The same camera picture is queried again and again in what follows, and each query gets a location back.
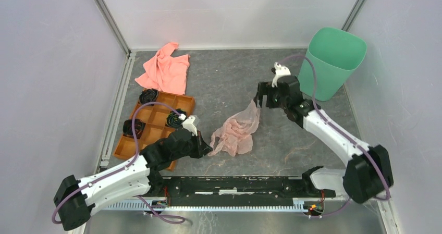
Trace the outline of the pink plastic trash bag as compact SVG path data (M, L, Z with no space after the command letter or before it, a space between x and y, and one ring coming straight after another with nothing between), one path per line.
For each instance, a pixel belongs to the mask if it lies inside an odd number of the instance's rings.
M261 109L251 100L245 110L229 117L223 125L211 135L209 156L224 151L230 156L245 154L252 151L253 138L260 123Z

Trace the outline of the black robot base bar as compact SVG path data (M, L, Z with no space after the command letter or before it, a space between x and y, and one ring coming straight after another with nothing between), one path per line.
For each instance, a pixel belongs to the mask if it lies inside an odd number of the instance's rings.
M333 190L320 190L307 177L223 176L164 177L146 197L166 197L170 206L292 206L293 199L333 198Z

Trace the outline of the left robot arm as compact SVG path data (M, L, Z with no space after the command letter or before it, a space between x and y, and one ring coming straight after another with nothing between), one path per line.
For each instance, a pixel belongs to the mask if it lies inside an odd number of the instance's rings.
M52 222L69 231L113 203L147 193L158 196L164 189L161 170L182 157L201 158L212 150L199 131L179 128L113 168L80 179L70 175L54 196Z

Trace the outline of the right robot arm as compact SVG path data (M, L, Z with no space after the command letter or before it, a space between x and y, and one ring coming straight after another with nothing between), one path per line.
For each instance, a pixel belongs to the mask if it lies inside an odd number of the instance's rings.
M382 192L386 193L386 200L390 198L394 177L388 151L382 145L371 146L354 137L312 99L304 98L296 76L260 82L253 100L257 106L281 108L290 121L316 136L343 162L344 169L318 167L306 172L308 178L301 182L305 195L332 190L359 204Z

